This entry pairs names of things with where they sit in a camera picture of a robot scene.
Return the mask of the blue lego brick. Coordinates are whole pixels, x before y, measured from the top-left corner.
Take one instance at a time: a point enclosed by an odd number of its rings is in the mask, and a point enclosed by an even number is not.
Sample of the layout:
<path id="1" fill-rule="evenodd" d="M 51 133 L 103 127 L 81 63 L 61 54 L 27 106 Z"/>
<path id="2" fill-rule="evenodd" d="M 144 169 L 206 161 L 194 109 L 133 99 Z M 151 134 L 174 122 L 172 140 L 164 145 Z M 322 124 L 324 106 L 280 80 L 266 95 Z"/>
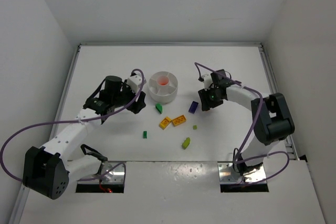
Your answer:
<path id="1" fill-rule="evenodd" d="M 191 114 L 194 114 L 197 110 L 197 107 L 198 107 L 198 102 L 192 101 L 188 112 L 191 113 Z"/>

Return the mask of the dark green lego wedge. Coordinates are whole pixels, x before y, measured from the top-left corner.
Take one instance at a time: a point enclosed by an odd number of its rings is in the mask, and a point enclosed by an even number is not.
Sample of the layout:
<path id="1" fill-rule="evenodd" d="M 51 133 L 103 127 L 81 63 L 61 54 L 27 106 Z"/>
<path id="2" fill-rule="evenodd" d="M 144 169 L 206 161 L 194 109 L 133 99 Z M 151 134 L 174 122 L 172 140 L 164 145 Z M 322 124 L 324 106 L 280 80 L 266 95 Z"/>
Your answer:
<path id="1" fill-rule="evenodd" d="M 161 104 L 157 103 L 157 104 L 155 105 L 155 108 L 156 108 L 156 110 L 157 110 L 160 114 L 163 113 L 163 107 L 162 107 Z"/>

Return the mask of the yellow lego plate brick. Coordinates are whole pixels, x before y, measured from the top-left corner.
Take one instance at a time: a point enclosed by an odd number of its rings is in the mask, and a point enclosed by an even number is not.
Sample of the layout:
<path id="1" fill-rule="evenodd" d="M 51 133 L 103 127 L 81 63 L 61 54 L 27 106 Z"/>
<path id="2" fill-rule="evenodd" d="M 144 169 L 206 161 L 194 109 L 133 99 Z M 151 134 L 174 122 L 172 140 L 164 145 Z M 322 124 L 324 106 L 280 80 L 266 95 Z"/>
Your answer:
<path id="1" fill-rule="evenodd" d="M 179 126 L 187 121 L 185 115 L 180 115 L 172 120 L 174 126 Z"/>

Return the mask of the lime green curved lego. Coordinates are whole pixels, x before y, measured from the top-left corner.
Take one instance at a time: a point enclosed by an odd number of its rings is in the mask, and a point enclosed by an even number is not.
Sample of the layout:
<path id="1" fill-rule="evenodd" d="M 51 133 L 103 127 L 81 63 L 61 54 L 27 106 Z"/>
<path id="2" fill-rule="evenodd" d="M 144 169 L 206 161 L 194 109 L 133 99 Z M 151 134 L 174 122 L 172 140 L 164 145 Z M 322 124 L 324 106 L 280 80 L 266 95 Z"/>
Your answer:
<path id="1" fill-rule="evenodd" d="M 182 143 L 182 149 L 185 150 L 185 149 L 189 146 L 190 142 L 191 142 L 191 139 L 190 139 L 189 137 L 187 137 L 187 138 L 184 140 L 184 142 Z"/>

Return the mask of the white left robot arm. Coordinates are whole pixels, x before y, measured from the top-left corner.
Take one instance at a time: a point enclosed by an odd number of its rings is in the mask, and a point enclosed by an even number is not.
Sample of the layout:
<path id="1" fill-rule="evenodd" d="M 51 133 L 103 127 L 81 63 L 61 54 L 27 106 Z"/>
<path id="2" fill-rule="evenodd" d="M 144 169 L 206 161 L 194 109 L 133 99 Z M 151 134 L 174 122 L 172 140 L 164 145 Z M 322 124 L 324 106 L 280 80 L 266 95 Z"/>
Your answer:
<path id="1" fill-rule="evenodd" d="M 22 183 L 50 199 L 59 198 L 69 184 L 89 175 L 101 175 L 107 158 L 83 141 L 108 117 L 127 109 L 138 114 L 146 104 L 141 74 L 131 73 L 122 80 L 106 76 L 86 99 L 74 122 L 41 147 L 25 154 Z"/>

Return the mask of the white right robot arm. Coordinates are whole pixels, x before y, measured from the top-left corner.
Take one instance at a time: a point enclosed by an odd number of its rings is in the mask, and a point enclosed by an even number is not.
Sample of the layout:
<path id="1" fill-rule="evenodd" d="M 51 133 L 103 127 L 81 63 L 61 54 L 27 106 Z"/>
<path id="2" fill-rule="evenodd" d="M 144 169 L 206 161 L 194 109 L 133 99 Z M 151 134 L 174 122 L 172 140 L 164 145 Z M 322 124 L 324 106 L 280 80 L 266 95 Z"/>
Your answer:
<path id="1" fill-rule="evenodd" d="M 285 96 L 262 94 L 227 76 L 221 69 L 199 75 L 203 89 L 198 91 L 202 111 L 234 102 L 251 112 L 252 124 L 233 156 L 233 169 L 240 175 L 258 169 L 278 142 L 294 133 L 295 124 Z"/>

